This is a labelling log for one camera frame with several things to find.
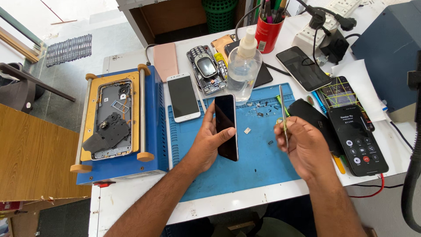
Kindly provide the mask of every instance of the red wire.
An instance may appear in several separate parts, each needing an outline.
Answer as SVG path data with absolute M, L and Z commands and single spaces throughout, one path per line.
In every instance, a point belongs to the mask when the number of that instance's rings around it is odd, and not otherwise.
M 383 176 L 383 174 L 380 174 L 380 176 L 381 176 L 381 188 L 380 188 L 380 190 L 378 190 L 374 194 L 368 195 L 368 196 L 359 196 L 359 197 L 357 197 L 357 196 L 349 196 L 349 197 L 364 198 L 364 197 L 372 197 L 372 196 L 375 196 L 375 195 L 379 194 L 383 190 L 383 188 L 384 188 L 384 176 Z

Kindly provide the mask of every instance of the hand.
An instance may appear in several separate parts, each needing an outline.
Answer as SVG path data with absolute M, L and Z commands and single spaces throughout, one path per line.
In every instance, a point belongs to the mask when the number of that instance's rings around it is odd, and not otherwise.
M 284 123 L 274 126 L 274 133 L 279 149 L 288 153 L 297 174 L 306 182 L 320 176 L 336 176 L 328 144 L 322 133 L 299 117 L 286 119 L 289 149 L 287 150 Z
M 232 138 L 237 132 L 230 127 L 216 133 L 216 124 L 213 114 L 215 102 L 212 102 L 206 110 L 202 126 L 196 135 L 195 141 L 182 161 L 193 165 L 199 173 L 208 170 L 218 155 L 218 147 Z

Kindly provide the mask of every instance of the green plastic basket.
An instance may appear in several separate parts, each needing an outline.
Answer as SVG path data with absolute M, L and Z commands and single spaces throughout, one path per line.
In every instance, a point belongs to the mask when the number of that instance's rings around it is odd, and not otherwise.
M 206 13 L 209 33 L 217 33 L 234 28 L 234 8 L 238 0 L 202 0 Z

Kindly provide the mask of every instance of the red pen holder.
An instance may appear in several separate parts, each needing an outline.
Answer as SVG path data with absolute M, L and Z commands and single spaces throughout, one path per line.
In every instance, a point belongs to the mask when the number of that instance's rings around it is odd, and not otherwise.
M 269 24 L 262 21 L 259 17 L 255 38 L 257 40 L 257 49 L 262 54 L 268 54 L 275 48 L 276 40 L 278 39 L 283 23 L 284 21 L 277 24 Z

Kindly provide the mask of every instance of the screen separator machine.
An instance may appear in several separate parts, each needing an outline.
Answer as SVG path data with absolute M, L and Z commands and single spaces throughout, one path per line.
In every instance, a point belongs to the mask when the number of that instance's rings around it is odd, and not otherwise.
M 88 86 L 80 126 L 76 184 L 107 187 L 168 171 L 164 88 L 154 66 L 96 76 Z

